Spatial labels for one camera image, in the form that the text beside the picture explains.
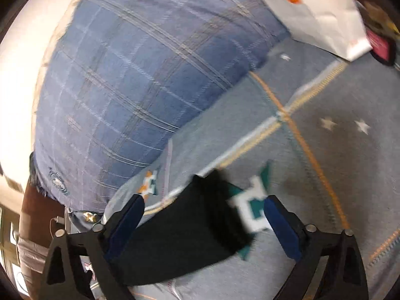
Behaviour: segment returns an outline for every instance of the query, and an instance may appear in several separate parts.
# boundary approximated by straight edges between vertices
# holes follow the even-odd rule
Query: orange stitching
[[[332,199],[333,206],[335,207],[335,209],[337,211],[337,214],[340,217],[341,225],[343,226],[344,229],[349,229],[350,228],[350,224],[347,221],[345,213],[343,212],[343,209],[342,209],[341,203],[339,201],[339,198],[336,195],[336,193],[334,192],[334,190],[333,190],[331,184],[329,183],[327,177],[325,177],[325,174],[324,174],[321,166],[319,165],[317,159],[314,157],[313,153],[311,152],[311,149],[310,149],[309,145],[304,140],[304,138],[301,136],[301,133],[300,133],[299,129],[297,128],[297,125],[291,119],[291,117],[289,116],[287,111],[284,109],[284,107],[281,104],[281,102],[277,99],[277,97],[275,97],[274,93],[271,91],[271,89],[268,87],[268,85],[258,75],[256,75],[254,72],[250,72],[250,75],[263,87],[263,89],[265,90],[265,92],[267,93],[269,98],[273,101],[273,103],[277,106],[279,111],[283,114],[283,119],[289,125],[289,128],[293,132],[297,142],[299,142],[299,144],[303,148],[303,151],[307,155],[309,162],[311,163],[311,165],[313,166],[315,172],[317,173],[317,176],[319,177],[319,180],[321,181],[321,183],[323,184],[323,186],[327,190],[330,198]]]
[[[141,294],[141,293],[132,292],[132,294],[133,294],[134,296],[144,297],[144,298],[149,299],[149,300],[157,300],[157,299],[154,299],[153,297],[149,297],[148,295],[144,295],[144,294]]]
[[[383,251],[386,250],[390,246],[390,244],[400,235],[400,228],[391,234],[391,236],[383,243],[375,252],[369,257],[369,260],[372,262],[375,258],[377,258]]]

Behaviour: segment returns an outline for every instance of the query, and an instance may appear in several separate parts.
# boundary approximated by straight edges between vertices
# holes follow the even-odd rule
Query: silver bolt
[[[316,232],[317,231],[317,227],[314,224],[308,224],[305,229],[308,232]]]
[[[344,233],[345,233],[347,236],[349,236],[349,237],[351,237],[351,236],[354,235],[354,232],[353,232],[353,230],[351,230],[351,229],[345,229],[345,230],[344,230]]]
[[[55,232],[54,235],[55,235],[56,237],[62,237],[62,236],[65,235],[65,230],[59,229],[59,230],[57,230],[57,231]]]
[[[94,232],[100,232],[103,230],[103,225],[98,223],[95,224],[92,228],[91,228]]]

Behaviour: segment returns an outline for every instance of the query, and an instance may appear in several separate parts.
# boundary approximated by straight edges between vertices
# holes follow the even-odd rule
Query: blue gripper pad
[[[268,196],[264,201],[264,214],[275,232],[286,256],[296,262],[302,257],[301,238],[292,228],[301,233],[303,224],[300,219],[282,205],[275,195]]]
[[[108,249],[104,255],[105,260],[110,262],[119,256],[131,234],[138,226],[144,212],[145,200],[142,196],[134,194],[121,211],[113,214],[119,220],[114,223],[115,226],[108,238]]]

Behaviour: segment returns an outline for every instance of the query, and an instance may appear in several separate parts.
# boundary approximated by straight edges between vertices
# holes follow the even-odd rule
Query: window
[[[29,299],[27,286],[17,259],[17,242],[14,232],[18,232],[20,216],[0,207],[0,263],[9,279],[24,299]]]

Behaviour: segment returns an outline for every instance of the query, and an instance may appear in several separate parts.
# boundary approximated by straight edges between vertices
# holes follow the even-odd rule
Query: paper bag
[[[354,0],[264,0],[293,38],[353,61],[371,50]]]

